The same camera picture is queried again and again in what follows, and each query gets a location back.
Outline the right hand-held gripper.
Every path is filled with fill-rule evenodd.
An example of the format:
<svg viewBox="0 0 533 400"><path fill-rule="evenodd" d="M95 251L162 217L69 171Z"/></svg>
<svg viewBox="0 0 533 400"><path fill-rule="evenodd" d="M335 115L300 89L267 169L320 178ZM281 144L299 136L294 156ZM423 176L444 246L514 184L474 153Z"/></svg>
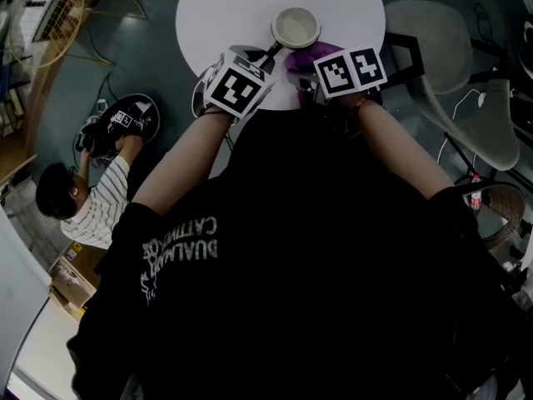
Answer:
<svg viewBox="0 0 533 400"><path fill-rule="evenodd" d="M387 82L379 53L373 47L344 49L313 62L326 99L364 92Z"/></svg>

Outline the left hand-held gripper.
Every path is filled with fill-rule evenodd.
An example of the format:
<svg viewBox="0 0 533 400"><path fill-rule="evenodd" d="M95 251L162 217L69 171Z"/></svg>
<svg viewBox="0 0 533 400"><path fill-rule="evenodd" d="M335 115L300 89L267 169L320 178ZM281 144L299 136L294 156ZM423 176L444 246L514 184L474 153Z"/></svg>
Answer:
<svg viewBox="0 0 533 400"><path fill-rule="evenodd" d="M251 116L272 90L275 78L248 59L227 49L203 76L207 103L238 119Z"/></svg>

